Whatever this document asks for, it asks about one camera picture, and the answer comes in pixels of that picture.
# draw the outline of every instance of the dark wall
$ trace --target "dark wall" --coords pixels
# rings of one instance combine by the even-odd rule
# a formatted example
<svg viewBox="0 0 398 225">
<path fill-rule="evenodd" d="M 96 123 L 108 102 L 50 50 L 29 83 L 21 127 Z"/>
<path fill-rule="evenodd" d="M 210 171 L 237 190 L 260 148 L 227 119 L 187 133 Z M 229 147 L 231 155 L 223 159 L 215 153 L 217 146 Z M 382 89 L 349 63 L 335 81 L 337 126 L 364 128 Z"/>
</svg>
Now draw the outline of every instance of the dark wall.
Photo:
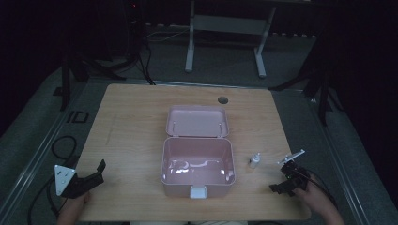
<svg viewBox="0 0 398 225">
<path fill-rule="evenodd" d="M 305 62 L 333 69 L 332 86 L 398 205 L 398 7 L 343 1 Z"/>
<path fill-rule="evenodd" d="M 60 66 L 59 42 L 72 1 L 13 1 L 0 4 L 0 135 L 44 79 Z"/>
<path fill-rule="evenodd" d="M 132 43 L 127 32 L 131 15 L 122 13 L 125 2 L 0 2 L 0 136 L 41 83 L 60 67 L 66 49 L 103 60 L 111 60 L 111 52 L 127 52 L 126 43 Z"/>
</svg>

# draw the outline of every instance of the metal frame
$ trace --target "metal frame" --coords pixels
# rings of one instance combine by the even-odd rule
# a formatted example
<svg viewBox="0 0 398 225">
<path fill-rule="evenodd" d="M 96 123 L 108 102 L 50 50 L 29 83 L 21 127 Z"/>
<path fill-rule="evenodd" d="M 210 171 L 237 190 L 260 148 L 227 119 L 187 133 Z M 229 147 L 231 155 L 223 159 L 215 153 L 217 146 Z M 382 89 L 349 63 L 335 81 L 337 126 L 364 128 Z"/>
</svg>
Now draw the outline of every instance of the metal frame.
<svg viewBox="0 0 398 225">
<path fill-rule="evenodd" d="M 261 36 L 258 47 L 254 48 L 254 57 L 257 64 L 258 76 L 264 78 L 267 76 L 264 66 L 263 52 L 266 44 L 269 28 L 271 27 L 276 7 L 272 7 L 267 20 L 241 19 L 229 17 L 217 17 L 195 14 L 195 1 L 191 0 L 191 18 L 190 18 L 190 42 L 188 45 L 187 61 L 185 71 L 192 72 L 194 55 L 194 30 L 207 30 L 240 34 L 251 34 Z"/>
</svg>

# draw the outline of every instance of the black cable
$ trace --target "black cable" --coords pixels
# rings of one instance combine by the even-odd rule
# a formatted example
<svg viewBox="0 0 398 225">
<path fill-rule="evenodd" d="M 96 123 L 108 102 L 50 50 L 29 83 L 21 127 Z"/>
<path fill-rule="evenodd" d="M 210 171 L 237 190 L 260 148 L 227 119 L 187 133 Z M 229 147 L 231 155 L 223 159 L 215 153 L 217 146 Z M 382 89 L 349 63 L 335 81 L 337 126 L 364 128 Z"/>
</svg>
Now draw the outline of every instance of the black cable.
<svg viewBox="0 0 398 225">
<path fill-rule="evenodd" d="M 67 157 L 61 157 L 61 156 L 59 156 L 57 153 L 55 153 L 55 145 L 56 145 L 60 140 L 66 139 L 66 138 L 72 139 L 72 140 L 73 140 L 73 147 L 72 147 L 72 149 L 71 149 L 71 151 L 70 151 L 70 153 L 69 153 L 69 155 L 68 155 Z M 51 148 L 51 149 L 52 149 L 53 154 L 54 154 L 57 158 L 64 159 L 64 164 L 63 164 L 63 165 L 66 165 L 66 164 L 70 164 L 70 159 L 73 157 L 73 154 L 74 154 L 74 152 L 75 152 L 75 150 L 76 150 L 76 147 L 77 147 L 77 141 L 76 141 L 76 139 L 75 139 L 73 136 L 65 135 L 65 136 L 62 136 L 62 137 L 57 138 L 57 139 L 53 142 L 52 148 Z M 35 203 L 36 203 L 36 201 L 38 200 L 38 197 L 40 196 L 40 194 L 41 194 L 41 193 L 44 191 L 44 189 L 46 189 L 46 188 L 47 188 L 47 199 L 48 199 L 49 204 L 50 204 L 50 206 L 51 206 L 51 210 L 54 212 L 55 216 L 57 217 L 58 212 L 59 212 L 60 209 L 56 209 L 56 206 L 55 206 L 55 204 L 54 204 L 54 201 L 53 201 L 53 199 L 51 198 L 51 191 L 50 191 L 50 186 L 51 186 L 51 184 L 53 183 L 54 180 L 55 180 L 55 178 L 54 178 L 54 173 L 53 173 L 53 174 L 51 175 L 50 179 L 47 180 L 47 182 L 40 188 L 40 190 L 38 191 L 38 194 L 36 194 L 35 198 L 34 198 L 33 201 L 31 202 L 31 204 L 30 204 L 30 206 L 29 206 L 29 209 L 28 209 L 28 214 L 27 214 L 27 224 L 28 224 L 28 225 L 32 225 L 32 211 L 33 211 L 33 207 L 35 206 Z"/>
<path fill-rule="evenodd" d="M 293 171 L 294 173 L 304 177 L 305 179 L 307 179 L 308 181 L 310 181 L 311 183 L 313 183 L 314 185 L 316 185 L 319 189 L 321 189 L 322 192 L 324 192 L 324 194 L 330 199 L 330 201 L 333 203 L 334 207 L 336 207 L 336 209 L 338 209 L 337 206 L 337 202 L 334 200 L 333 196 L 330 194 L 330 192 L 328 192 L 326 189 L 324 189 L 322 186 L 320 186 L 316 181 L 314 181 L 313 179 L 311 179 L 310 177 L 304 175 L 301 172 L 298 171 Z"/>
<path fill-rule="evenodd" d="M 151 51 L 150 51 L 150 49 L 148 49 L 148 50 L 149 50 L 149 57 L 148 57 L 148 60 L 147 60 L 147 62 L 146 62 L 146 66 L 144 66 L 144 63 L 143 63 L 143 59 L 142 59 L 142 57 L 141 57 L 141 54 L 138 54 L 138 59 L 139 59 L 139 61 L 140 61 L 141 68 L 142 68 L 141 72 L 144 74 L 144 77 L 145 77 L 146 81 L 147 81 L 150 85 L 156 85 L 156 84 L 153 82 L 153 80 L 150 78 L 150 76 L 149 76 L 148 66 L 149 66 L 149 61 L 150 61 L 150 57 L 151 57 Z"/>
<path fill-rule="evenodd" d="M 68 155 L 67 157 L 61 157 L 61 156 L 59 156 L 57 153 L 55 153 L 55 145 L 56 145 L 60 140 L 63 140 L 63 139 L 66 139 L 66 138 L 69 138 L 69 139 L 72 139 L 72 140 L 73 140 L 73 148 L 72 148 L 72 150 L 70 151 L 70 153 L 69 153 L 69 155 Z M 53 152 L 54 156 L 56 156 L 57 158 L 61 158 L 61 159 L 64 159 L 65 161 L 68 161 L 68 160 L 72 157 L 73 153 L 76 151 L 76 147 L 77 147 L 77 141 L 76 141 L 76 139 L 75 139 L 73 136 L 65 135 L 65 136 L 62 136 L 62 137 L 59 137 L 59 138 L 55 139 L 55 141 L 54 141 L 53 144 L 51 145 L 51 151 Z"/>
</svg>

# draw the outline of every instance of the small glass bottle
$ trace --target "small glass bottle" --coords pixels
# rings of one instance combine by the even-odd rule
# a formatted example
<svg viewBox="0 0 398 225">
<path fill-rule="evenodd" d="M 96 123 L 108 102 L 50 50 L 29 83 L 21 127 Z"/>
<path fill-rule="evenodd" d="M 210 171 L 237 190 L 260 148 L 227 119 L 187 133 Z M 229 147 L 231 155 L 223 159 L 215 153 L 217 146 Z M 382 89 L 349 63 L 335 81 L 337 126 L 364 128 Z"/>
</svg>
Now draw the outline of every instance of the small glass bottle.
<svg viewBox="0 0 398 225">
<path fill-rule="evenodd" d="M 252 156 L 252 158 L 250 159 L 250 163 L 249 163 L 250 167 L 254 169 L 257 166 L 259 161 L 260 161 L 260 153 L 254 154 Z"/>
</svg>

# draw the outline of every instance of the dark background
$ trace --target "dark background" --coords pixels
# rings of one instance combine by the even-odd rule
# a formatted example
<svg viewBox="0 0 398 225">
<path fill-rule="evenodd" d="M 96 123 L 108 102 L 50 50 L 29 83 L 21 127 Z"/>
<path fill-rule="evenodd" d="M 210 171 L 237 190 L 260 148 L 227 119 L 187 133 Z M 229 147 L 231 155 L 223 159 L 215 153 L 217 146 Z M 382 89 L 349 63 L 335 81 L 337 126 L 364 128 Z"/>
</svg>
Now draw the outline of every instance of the dark background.
<svg viewBox="0 0 398 225">
<path fill-rule="evenodd" d="M 88 48 L 85 49 L 87 53 L 109 56 L 106 47 L 112 43 L 106 42 L 107 34 L 103 33 L 103 23 L 95 10 L 98 2 L 0 2 L 0 135 L 44 79 L 60 67 L 65 43 L 74 40 L 75 46 Z M 248 5 L 251 8 L 248 10 L 222 5 L 231 1 L 218 2 L 220 4 L 214 7 L 209 1 L 198 1 L 198 10 L 212 13 L 216 8 L 217 13 L 225 15 L 264 16 L 259 7 L 254 7 L 257 2 Z M 271 32 L 318 37 L 306 67 L 331 65 L 331 87 L 336 89 L 397 205 L 395 190 L 398 187 L 394 179 L 398 171 L 398 49 L 395 43 L 398 40 L 398 7 L 393 0 L 346 0 L 340 1 L 337 9 L 317 5 L 332 2 L 280 4 Z M 189 23 L 189 1 L 148 0 L 146 5 L 145 20 L 152 25 Z"/>
</svg>

